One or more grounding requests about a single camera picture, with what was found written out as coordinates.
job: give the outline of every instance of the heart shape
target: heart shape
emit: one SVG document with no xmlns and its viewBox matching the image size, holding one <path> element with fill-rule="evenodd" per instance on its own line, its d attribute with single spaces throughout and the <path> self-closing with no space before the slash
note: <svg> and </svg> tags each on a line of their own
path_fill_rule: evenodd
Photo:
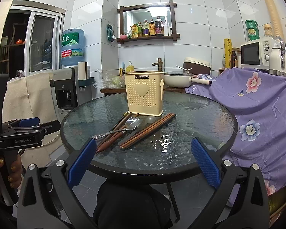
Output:
<svg viewBox="0 0 286 229">
<path fill-rule="evenodd" d="M 148 84 L 139 84 L 136 83 L 134 85 L 134 91 L 140 96 L 140 97 L 144 97 L 147 92 L 149 91 L 149 85 Z"/>
</svg>

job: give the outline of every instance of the metal spoon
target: metal spoon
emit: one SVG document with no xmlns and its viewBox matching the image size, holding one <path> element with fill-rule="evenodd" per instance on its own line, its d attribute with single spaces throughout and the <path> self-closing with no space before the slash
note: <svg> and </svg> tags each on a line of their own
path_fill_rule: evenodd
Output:
<svg viewBox="0 0 286 229">
<path fill-rule="evenodd" d="M 144 128 L 144 126 L 146 124 L 151 124 L 151 123 L 154 123 L 156 121 L 156 117 L 155 116 L 148 116 L 146 119 L 145 119 L 145 123 L 142 124 L 142 126 L 140 126 L 140 128 L 136 129 L 135 131 L 133 131 L 131 134 L 129 134 L 127 137 L 125 137 L 124 139 L 122 139 L 120 142 L 118 142 L 118 145 L 122 145 L 124 144 L 127 140 L 129 140 L 132 136 L 136 135 L 140 130 L 142 130 Z"/>
<path fill-rule="evenodd" d="M 97 134 L 97 135 L 94 135 L 92 136 L 93 139 L 99 139 L 99 138 L 102 138 L 104 136 L 107 136 L 109 134 L 112 134 L 112 133 L 116 133 L 116 132 L 119 132 L 119 131 L 128 131 L 128 130 L 134 130 L 136 129 L 141 123 L 142 123 L 142 119 L 138 118 L 138 117 L 130 117 L 126 122 L 125 122 L 125 126 L 126 128 L 123 128 L 123 129 L 119 129 L 119 130 L 115 130 L 115 131 L 109 131 L 109 132 L 106 132 L 106 133 L 101 133 L 101 134 Z"/>
</svg>

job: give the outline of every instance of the brass faucet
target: brass faucet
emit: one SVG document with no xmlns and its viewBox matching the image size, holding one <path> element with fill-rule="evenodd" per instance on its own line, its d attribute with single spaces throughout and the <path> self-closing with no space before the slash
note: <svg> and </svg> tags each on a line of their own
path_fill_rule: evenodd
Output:
<svg viewBox="0 0 286 229">
<path fill-rule="evenodd" d="M 158 70 L 159 71 L 162 71 L 162 65 L 163 65 L 162 58 L 158 58 L 158 62 L 157 63 L 153 63 L 153 66 L 155 66 L 155 65 L 158 66 Z"/>
</svg>

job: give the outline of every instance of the microwave door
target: microwave door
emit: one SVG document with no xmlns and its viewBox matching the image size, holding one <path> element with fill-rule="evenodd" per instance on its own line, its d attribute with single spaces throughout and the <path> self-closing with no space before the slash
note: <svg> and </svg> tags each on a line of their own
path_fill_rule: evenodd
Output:
<svg viewBox="0 0 286 229">
<path fill-rule="evenodd" d="M 242 64 L 261 65 L 259 59 L 259 42 L 242 46 Z"/>
</svg>

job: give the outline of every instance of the round glass table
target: round glass table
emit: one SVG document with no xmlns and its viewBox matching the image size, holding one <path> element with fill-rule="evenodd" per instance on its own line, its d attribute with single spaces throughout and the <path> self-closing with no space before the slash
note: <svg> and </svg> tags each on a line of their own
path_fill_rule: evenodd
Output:
<svg viewBox="0 0 286 229">
<path fill-rule="evenodd" d="M 127 110 L 126 93 L 101 97 L 76 107 L 62 121 L 60 134 L 65 148 L 69 153 L 79 150 L 89 137 L 110 131 Z M 94 156 L 88 170 L 124 182 L 170 183 L 201 172 L 191 153 L 194 137 L 221 157 L 235 140 L 238 128 L 235 116 L 211 99 L 165 92 L 163 111 L 163 115 L 177 116 L 126 150 L 120 149 L 117 143 L 122 138 L 118 139 Z"/>
</svg>

